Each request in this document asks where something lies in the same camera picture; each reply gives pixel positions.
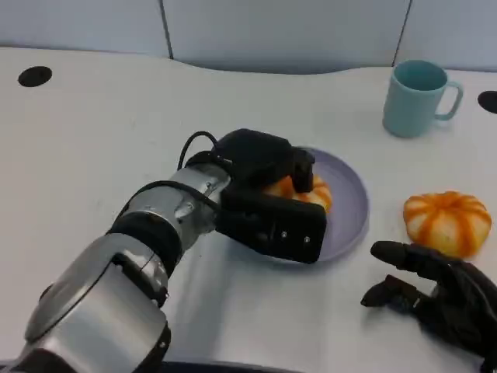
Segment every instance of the orange striped bun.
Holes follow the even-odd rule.
[[[326,210],[326,212],[329,212],[332,208],[333,199],[328,184],[325,183],[325,181],[318,175],[314,175],[313,184],[314,189],[311,192],[297,193],[294,189],[292,179],[287,176],[279,182],[268,186],[264,190],[264,193],[276,197],[301,200],[302,202],[308,202],[311,204],[319,204]]]
[[[474,255],[492,225],[483,203],[459,192],[409,198],[404,204],[404,221],[412,241],[458,258]]]

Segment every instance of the white wall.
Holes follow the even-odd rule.
[[[398,61],[497,71],[497,0],[412,0]]]
[[[408,0],[163,0],[174,58],[310,73],[391,65]]]
[[[168,56],[160,0],[1,0],[0,45]]]

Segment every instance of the silver robot arm segment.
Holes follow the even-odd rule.
[[[160,309],[168,279],[199,235],[214,229],[216,211],[192,189],[218,203],[230,178],[203,164],[170,181],[136,194],[42,295],[26,346],[2,373],[138,373],[160,364],[171,338]]]

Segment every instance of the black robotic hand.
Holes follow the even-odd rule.
[[[431,296],[391,275],[363,297],[366,307],[391,306],[417,318],[448,343],[485,359],[481,372],[497,371],[497,287],[475,266],[418,245],[379,241],[371,254],[399,270],[437,283]]]

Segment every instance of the mug handle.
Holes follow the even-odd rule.
[[[450,120],[456,115],[457,109],[459,109],[459,105],[461,104],[461,100],[463,99],[464,95],[464,89],[463,86],[459,83],[456,82],[448,82],[447,87],[454,87],[457,89],[457,97],[456,97],[456,102],[452,106],[452,109],[450,109],[449,113],[447,114],[435,114],[435,119],[437,120]]]

